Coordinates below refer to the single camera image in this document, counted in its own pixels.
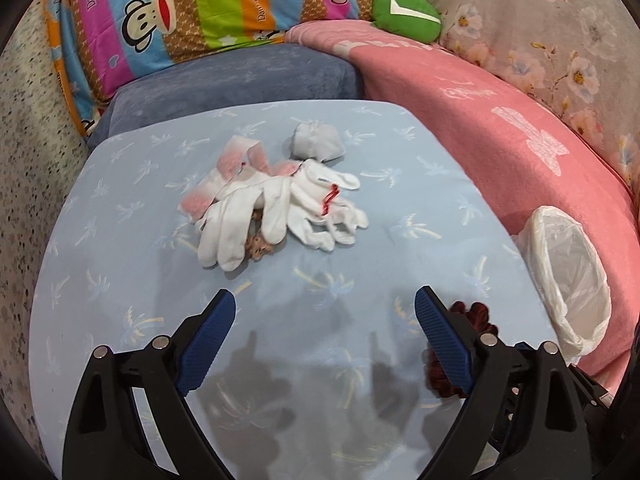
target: folded gray sock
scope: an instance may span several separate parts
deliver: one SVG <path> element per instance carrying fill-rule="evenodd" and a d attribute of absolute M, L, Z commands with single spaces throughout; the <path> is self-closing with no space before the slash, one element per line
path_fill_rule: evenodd
<path fill-rule="evenodd" d="M 291 153 L 295 158 L 314 158 L 318 162 L 324 162 L 343 156 L 344 151 L 338 130 L 330 124 L 317 121 L 300 123 L 293 134 Z"/>

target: dark red scrunchie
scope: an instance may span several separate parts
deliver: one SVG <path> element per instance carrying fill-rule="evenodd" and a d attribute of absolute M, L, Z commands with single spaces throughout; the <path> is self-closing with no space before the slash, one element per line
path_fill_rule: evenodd
<path fill-rule="evenodd" d="M 467 310 L 466 305 L 462 303 L 462 301 L 457 301 L 451 306 L 449 311 L 465 316 L 476 329 L 476 332 L 489 332 L 496 337 L 498 336 L 498 327 L 489 323 L 489 308 L 484 303 L 478 303 L 476 301 L 471 305 L 471 308 Z M 427 386 L 431 386 L 441 397 L 446 398 L 457 395 L 461 399 L 464 399 L 466 397 L 465 393 L 462 389 L 449 382 L 433 350 L 430 352 L 429 361 L 430 362 L 424 367 L 427 375 Z"/>

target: blue gripper pad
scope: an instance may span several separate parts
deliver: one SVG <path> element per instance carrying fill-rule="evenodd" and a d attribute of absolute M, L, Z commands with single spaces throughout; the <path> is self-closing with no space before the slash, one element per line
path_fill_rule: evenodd
<path fill-rule="evenodd" d="M 471 354 L 447 319 L 449 313 L 446 307 L 429 287 L 423 287 L 415 293 L 414 305 L 415 317 L 442 364 L 447 379 L 469 394 L 474 384 Z"/>
<path fill-rule="evenodd" d="M 225 290 L 180 356 L 175 387 L 184 397 L 200 387 L 236 318 L 236 300 Z"/>

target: green cushion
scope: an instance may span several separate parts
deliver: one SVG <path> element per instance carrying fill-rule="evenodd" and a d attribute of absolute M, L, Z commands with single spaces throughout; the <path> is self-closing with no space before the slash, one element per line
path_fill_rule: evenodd
<path fill-rule="evenodd" d="M 373 24 L 405 38 L 431 43 L 440 35 L 438 11 L 427 0 L 373 0 Z"/>

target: colorful striped blanket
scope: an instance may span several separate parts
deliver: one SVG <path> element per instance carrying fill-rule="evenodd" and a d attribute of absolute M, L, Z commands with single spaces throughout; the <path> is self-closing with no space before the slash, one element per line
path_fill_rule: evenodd
<path fill-rule="evenodd" d="M 90 132 L 115 91 L 211 52 L 281 42 L 310 20 L 370 19 L 372 0 L 47 0 L 72 115 Z"/>

